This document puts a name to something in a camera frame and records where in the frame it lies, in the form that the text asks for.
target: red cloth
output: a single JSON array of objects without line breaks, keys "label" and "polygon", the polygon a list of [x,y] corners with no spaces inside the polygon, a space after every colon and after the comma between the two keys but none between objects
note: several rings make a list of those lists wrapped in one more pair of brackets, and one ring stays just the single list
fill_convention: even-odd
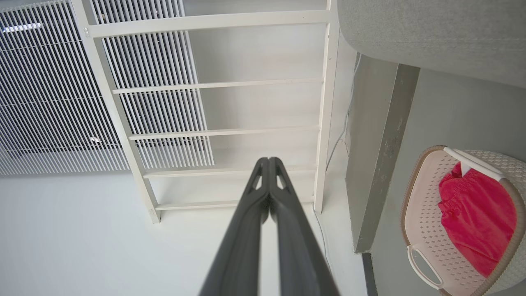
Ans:
[{"label": "red cloth", "polygon": [[501,259],[515,231],[517,213],[507,191],[496,180],[460,162],[440,182],[442,225],[464,257],[484,277]]}]

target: gray upholstered furniture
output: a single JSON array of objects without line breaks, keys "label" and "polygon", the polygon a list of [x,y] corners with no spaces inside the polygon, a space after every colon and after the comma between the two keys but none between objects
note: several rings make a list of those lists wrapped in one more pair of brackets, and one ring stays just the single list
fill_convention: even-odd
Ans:
[{"label": "gray upholstered furniture", "polygon": [[525,0],[338,0],[357,51],[526,87]]}]

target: basket handle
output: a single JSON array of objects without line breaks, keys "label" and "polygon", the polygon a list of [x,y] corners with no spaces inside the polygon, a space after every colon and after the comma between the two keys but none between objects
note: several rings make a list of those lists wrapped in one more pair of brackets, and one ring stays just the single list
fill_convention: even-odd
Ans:
[{"label": "basket handle", "polygon": [[[434,283],[432,280],[430,280],[421,270],[420,268],[418,268],[416,262],[414,261],[414,258],[413,258],[413,250],[414,251],[417,251],[420,256],[422,256],[422,258],[424,258],[424,260],[426,261],[427,265],[429,265],[429,267],[431,268],[431,270],[433,271],[433,273],[437,276],[438,280],[440,281],[438,284],[437,283]],[[443,288],[444,286],[444,281],[442,280],[442,278],[438,275],[437,271],[434,269],[434,267],[429,263],[429,261],[427,260],[427,258],[422,254],[422,252],[415,248],[413,245],[409,245],[407,246],[407,257],[409,258],[409,263],[411,264],[411,267],[414,269],[415,273],[422,279],[422,281],[426,282],[426,284],[428,284],[429,286],[437,289],[437,290],[440,290]]]}]

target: basket rim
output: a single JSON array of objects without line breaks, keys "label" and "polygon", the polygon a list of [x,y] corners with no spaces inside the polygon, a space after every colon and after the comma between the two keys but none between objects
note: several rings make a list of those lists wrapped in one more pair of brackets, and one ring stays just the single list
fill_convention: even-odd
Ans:
[{"label": "basket rim", "polygon": [[[407,208],[409,205],[409,199],[411,197],[411,192],[414,187],[414,183],[417,179],[418,172],[420,171],[420,168],[422,167],[422,164],[426,157],[435,151],[443,151],[444,148],[447,146],[444,145],[437,145],[427,148],[422,154],[420,154],[413,172],[411,173],[411,178],[409,179],[409,183],[406,189],[404,202],[401,210],[401,230],[403,239],[406,242],[407,246],[411,245],[411,242],[409,241],[409,238],[406,233],[406,224],[405,224],[405,217],[407,213]],[[491,272],[490,276],[486,278],[486,280],[480,284],[480,286],[470,295],[470,296],[482,296],[487,291],[490,290],[490,288],[500,279],[500,277],[504,274],[508,264],[512,261],[517,249],[519,248],[519,245],[521,244],[522,240],[524,239],[524,233],[526,231],[526,208],[524,205],[524,199],[522,198],[521,194],[517,190],[517,188],[511,183],[506,177],[502,178],[499,183],[504,187],[504,189],[507,191],[509,196],[511,197],[513,204],[515,205],[515,210],[517,213],[517,224],[515,226],[515,231],[513,232],[513,235],[511,237],[510,243],[506,247],[506,250],[504,254],[502,255],[501,260],[495,267],[495,269]],[[438,290],[441,295],[443,296],[452,296],[449,292],[447,292],[444,288]]]}]

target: ceiling light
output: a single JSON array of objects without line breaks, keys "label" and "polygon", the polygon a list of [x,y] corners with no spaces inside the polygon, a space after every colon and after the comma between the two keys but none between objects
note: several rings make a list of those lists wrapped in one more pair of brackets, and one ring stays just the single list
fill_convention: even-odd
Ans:
[{"label": "ceiling light", "polygon": [[95,143],[100,143],[102,142],[99,138],[97,137],[89,137],[89,139],[92,141],[92,142],[95,142]]},{"label": "ceiling light", "polygon": [[26,25],[20,25],[20,26],[12,26],[12,27],[5,27],[2,32],[9,33],[9,32],[15,32],[15,31],[24,31],[24,30],[31,30],[42,27],[42,23],[32,23],[32,24],[26,24]]}]

